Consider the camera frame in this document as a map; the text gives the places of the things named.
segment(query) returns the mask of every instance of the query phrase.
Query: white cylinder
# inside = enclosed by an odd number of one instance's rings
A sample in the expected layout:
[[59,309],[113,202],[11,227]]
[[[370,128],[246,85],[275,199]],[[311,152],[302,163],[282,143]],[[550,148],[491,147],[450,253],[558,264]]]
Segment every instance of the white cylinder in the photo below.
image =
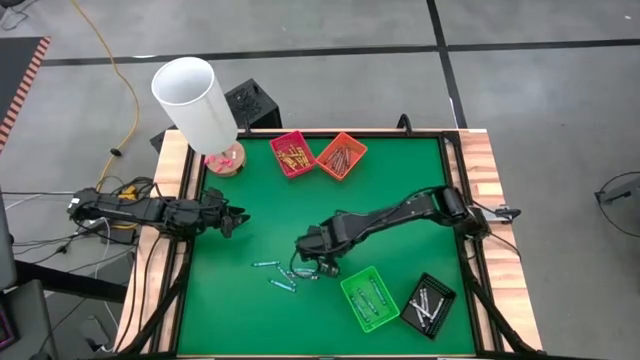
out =
[[196,152],[219,154],[236,140],[238,126],[208,62],[184,57],[165,64],[151,92]]

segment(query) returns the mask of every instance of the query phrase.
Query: black container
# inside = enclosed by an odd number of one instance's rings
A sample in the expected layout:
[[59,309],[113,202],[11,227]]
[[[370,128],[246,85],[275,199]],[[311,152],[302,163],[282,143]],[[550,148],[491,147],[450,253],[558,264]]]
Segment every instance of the black container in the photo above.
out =
[[[416,313],[416,309],[409,303],[411,300],[415,300],[418,304],[420,304],[420,289],[427,289],[427,298],[429,300],[429,312],[433,313],[440,299],[443,299],[442,306],[440,310],[436,314],[436,317],[433,319],[431,323],[429,323],[429,319],[425,318],[424,323],[426,325],[426,329],[424,329],[420,320],[418,319],[418,315]],[[416,330],[418,330],[421,334],[425,335],[431,340],[434,340],[438,331],[442,327],[447,315],[449,314],[449,310],[453,305],[453,301],[456,298],[456,293],[448,288],[446,285],[438,281],[433,276],[422,273],[416,288],[411,293],[411,297],[407,300],[407,304],[402,309],[402,313],[400,313],[400,317],[406,321],[409,325],[413,326]]]
[[[239,129],[249,124],[251,129],[282,129],[280,109],[269,95],[256,83],[249,79],[224,94],[231,114]],[[175,125],[167,130],[177,129]],[[152,137],[149,142],[158,153],[164,141],[164,131]]]

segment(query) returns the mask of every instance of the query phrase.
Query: black robotic arm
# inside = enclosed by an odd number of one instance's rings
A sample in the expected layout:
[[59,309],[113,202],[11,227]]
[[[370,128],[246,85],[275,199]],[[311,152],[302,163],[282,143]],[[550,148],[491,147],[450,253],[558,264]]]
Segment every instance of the black robotic arm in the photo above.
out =
[[317,261],[318,272],[336,277],[340,268],[335,258],[373,233],[419,219],[463,228],[474,237],[488,232],[479,209],[467,208],[458,189],[440,186],[418,190],[397,205],[366,214],[338,211],[320,226],[309,227],[307,234],[296,240],[296,251],[303,261]]
[[87,188],[74,194],[67,212],[77,224],[104,217],[153,226],[160,233],[178,239],[193,237],[213,227],[229,238],[233,229],[250,216],[244,214],[243,208],[228,206],[227,202],[216,189],[207,190],[198,201],[169,196],[131,200]]

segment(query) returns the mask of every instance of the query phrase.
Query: gray floor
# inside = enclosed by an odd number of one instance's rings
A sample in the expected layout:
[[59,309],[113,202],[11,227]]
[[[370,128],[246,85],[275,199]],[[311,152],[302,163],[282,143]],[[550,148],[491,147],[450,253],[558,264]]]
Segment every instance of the gray floor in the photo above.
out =
[[[435,43],[421,0],[81,4],[121,56]],[[438,0],[437,5],[449,44],[640,37],[637,1]],[[28,13],[22,26],[0,37],[51,35],[51,59],[104,56],[68,1],[42,1]],[[453,53],[451,59],[469,126],[489,129],[507,200],[524,211],[515,232],[545,349],[636,358],[640,242],[606,223],[593,192],[640,165],[640,47]],[[151,77],[161,65],[122,66],[140,97],[142,122],[114,175],[153,175],[157,154],[148,139],[170,125],[150,93]],[[212,65],[225,90],[255,78],[279,104],[288,127],[393,126],[403,112],[414,126],[455,126],[437,54]],[[0,156],[0,183],[24,191],[93,185],[107,149],[128,131],[132,111],[109,66],[41,69]],[[60,200],[12,209],[12,232],[26,240],[74,230]],[[609,211],[640,232],[634,217],[639,209],[637,199],[628,199]],[[103,250],[98,241],[77,242],[71,253],[45,264],[70,269],[98,260]],[[35,261],[51,251],[34,250],[23,259]],[[73,306],[72,300],[59,302],[66,308],[55,307],[53,317]],[[84,315],[104,309],[101,303],[87,306]],[[74,324],[65,325],[65,332],[73,333]]]

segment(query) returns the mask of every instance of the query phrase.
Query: green table surface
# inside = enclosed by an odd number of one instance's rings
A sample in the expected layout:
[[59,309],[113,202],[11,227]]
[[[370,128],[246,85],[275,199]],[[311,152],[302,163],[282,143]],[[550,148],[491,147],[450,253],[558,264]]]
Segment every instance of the green table surface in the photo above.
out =
[[[308,139],[318,156],[329,139]],[[225,239],[208,230],[196,239],[182,320],[181,355],[432,355],[473,354],[469,313],[453,231],[414,221],[370,236],[338,260],[339,279],[298,280],[297,293],[275,267],[288,267],[294,240],[335,210],[368,212],[396,204],[412,191],[442,185],[435,139],[361,138],[369,150],[342,182],[320,168],[287,179],[266,139],[243,140],[244,170],[230,178],[207,174],[204,188],[220,189],[251,219]],[[314,263],[295,262],[297,267]],[[427,272],[457,293],[437,338],[430,340],[400,317],[366,334],[340,281],[375,266],[402,311]]]

